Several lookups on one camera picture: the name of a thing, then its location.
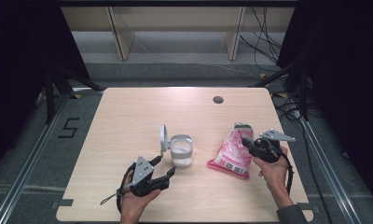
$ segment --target pink bag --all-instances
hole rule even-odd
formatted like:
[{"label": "pink bag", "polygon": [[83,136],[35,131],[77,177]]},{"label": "pink bag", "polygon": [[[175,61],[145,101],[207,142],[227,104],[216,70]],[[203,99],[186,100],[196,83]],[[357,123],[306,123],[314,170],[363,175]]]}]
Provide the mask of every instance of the pink bag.
[{"label": "pink bag", "polygon": [[248,135],[254,139],[254,131],[248,124],[236,123],[233,130],[218,149],[216,158],[207,161],[209,168],[234,174],[242,179],[250,178],[248,169],[253,156],[242,145],[242,136]]}]

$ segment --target gray floor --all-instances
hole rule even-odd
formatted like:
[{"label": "gray floor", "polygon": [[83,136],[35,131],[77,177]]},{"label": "gray floor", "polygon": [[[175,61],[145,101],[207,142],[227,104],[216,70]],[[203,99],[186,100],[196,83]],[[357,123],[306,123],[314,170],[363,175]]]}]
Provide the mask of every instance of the gray floor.
[{"label": "gray floor", "polygon": [[[236,61],[229,61],[225,42],[220,33],[140,33],[137,34],[127,61],[117,59],[113,37],[109,33],[74,33],[91,79],[104,87],[149,86],[227,86],[246,87],[257,83],[260,74],[269,76],[264,69],[279,69],[261,54],[255,55],[242,41]],[[251,34],[245,39],[255,43]],[[283,34],[272,34],[278,42]],[[282,77],[268,86],[271,91],[282,89]],[[74,87],[83,87],[72,82]],[[79,99],[68,99],[54,130],[39,156],[35,168],[7,223],[59,223],[56,203],[62,198],[79,151],[89,130],[101,94],[88,91]],[[283,105],[287,99],[274,97],[273,103]],[[71,134],[63,126],[68,119],[77,131],[73,138],[59,138]],[[352,200],[362,223],[373,223],[373,197],[352,164],[340,155],[341,145],[325,122],[320,111],[310,110],[309,124],[313,128],[338,180]],[[45,101],[37,105],[25,123],[15,146],[0,162],[0,204],[14,183],[28,158],[46,121]],[[341,206],[329,187],[311,148],[306,148],[302,129],[296,120],[281,118],[283,130],[297,141],[289,143],[303,186],[314,208],[311,223],[329,223],[325,205],[332,223],[347,223]]]}]

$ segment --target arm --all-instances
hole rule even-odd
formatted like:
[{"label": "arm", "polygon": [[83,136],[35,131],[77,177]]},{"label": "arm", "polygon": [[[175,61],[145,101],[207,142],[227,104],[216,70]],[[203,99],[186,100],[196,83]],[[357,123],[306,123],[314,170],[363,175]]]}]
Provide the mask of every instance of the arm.
[{"label": "arm", "polygon": [[[130,183],[130,178],[133,171],[128,173],[128,177],[125,180],[125,185]],[[155,198],[160,195],[160,189],[153,190],[145,197],[137,197],[131,192],[126,192],[123,195],[121,202],[121,217],[120,224],[136,224],[138,223],[140,216],[143,214],[146,206]]]},{"label": "arm", "polygon": [[[287,154],[287,148],[281,147],[281,150],[285,155]],[[265,178],[271,196],[276,202],[280,222],[307,223],[302,211],[297,205],[294,205],[286,191],[285,178],[288,164],[285,158],[281,157],[274,163],[268,163],[255,157],[254,163],[261,168],[258,175]]]}]

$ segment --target light wood surface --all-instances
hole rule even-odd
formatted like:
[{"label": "light wood surface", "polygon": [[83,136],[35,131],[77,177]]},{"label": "light wood surface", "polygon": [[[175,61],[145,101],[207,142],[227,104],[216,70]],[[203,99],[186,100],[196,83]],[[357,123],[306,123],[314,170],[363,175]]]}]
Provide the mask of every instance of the light wood surface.
[{"label": "light wood surface", "polygon": [[[215,96],[224,98],[216,104]],[[277,221],[276,205],[258,167],[252,162],[250,179],[241,180],[209,169],[207,161],[233,129],[250,124],[259,133],[282,132],[269,93],[261,88],[110,88],[104,92],[75,170],[63,195],[72,206],[59,207],[60,221],[119,221],[113,198],[127,168],[138,156],[160,155],[159,129],[166,124],[169,138],[184,133],[193,140],[193,162],[177,168],[170,187],[145,209],[143,222],[255,222]],[[154,178],[172,167],[170,151],[155,166]],[[291,198],[308,199],[294,166]],[[304,211],[312,220],[312,211]]]}]

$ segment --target hand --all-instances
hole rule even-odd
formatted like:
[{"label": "hand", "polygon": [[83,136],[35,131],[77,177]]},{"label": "hand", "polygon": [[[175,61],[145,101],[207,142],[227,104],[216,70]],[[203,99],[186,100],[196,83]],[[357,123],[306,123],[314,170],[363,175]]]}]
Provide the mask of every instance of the hand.
[{"label": "hand", "polygon": [[[130,183],[131,175],[133,174],[133,171],[130,171],[128,173],[128,176],[125,180],[125,185]],[[143,214],[145,207],[155,198],[160,195],[160,189],[153,190],[145,197],[137,197],[131,192],[126,192],[123,195],[121,204],[120,204],[120,210],[121,218],[120,223],[121,224],[135,224],[140,219],[140,216]]]},{"label": "hand", "polygon": [[[286,155],[288,149],[280,147],[281,151]],[[262,161],[258,157],[254,157],[254,163],[261,168],[259,176],[263,176],[266,180],[268,189],[273,196],[279,209],[294,204],[288,195],[285,187],[285,178],[288,168],[288,163],[284,157],[280,157],[278,161],[269,163]]]}]

